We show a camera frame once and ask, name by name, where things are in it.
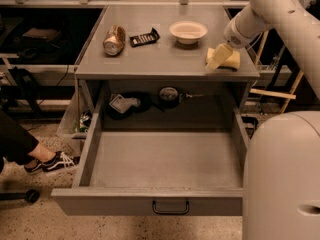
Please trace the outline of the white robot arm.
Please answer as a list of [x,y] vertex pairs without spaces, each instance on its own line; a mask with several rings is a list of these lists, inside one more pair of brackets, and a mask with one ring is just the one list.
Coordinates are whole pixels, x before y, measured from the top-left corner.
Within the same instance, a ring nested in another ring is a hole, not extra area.
[[[273,28],[315,92],[320,23],[310,0],[249,0],[224,30],[242,48]],[[320,113],[297,111],[263,123],[249,142],[243,176],[243,240],[320,240]]]

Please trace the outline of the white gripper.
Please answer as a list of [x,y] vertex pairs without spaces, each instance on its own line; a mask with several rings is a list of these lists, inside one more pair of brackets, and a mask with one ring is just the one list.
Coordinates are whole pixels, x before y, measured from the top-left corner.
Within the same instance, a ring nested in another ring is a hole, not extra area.
[[222,43],[215,49],[208,49],[206,68],[208,70],[217,69],[233,54],[233,48],[238,49],[248,45],[257,36],[255,30],[256,25],[254,21],[234,17],[227,24],[223,33],[224,39],[228,44]]

